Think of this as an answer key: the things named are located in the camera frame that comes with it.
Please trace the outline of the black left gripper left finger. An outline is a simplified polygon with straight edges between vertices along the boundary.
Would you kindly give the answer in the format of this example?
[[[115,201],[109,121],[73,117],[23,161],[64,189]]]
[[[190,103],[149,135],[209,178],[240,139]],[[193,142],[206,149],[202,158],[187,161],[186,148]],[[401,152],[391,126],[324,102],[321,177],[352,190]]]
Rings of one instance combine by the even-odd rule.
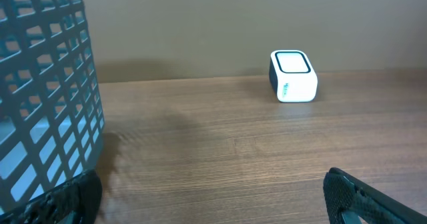
[[[101,180],[86,170],[24,205],[1,215],[2,224],[94,224],[102,198]]]

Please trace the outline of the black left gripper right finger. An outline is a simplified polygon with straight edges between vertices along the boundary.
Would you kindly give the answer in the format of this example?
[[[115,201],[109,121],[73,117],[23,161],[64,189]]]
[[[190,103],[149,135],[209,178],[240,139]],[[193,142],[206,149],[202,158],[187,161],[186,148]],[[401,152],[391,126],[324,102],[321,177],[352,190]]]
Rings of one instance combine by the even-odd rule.
[[[333,167],[323,181],[324,199],[332,224],[425,223],[426,216],[383,194],[345,171]]]

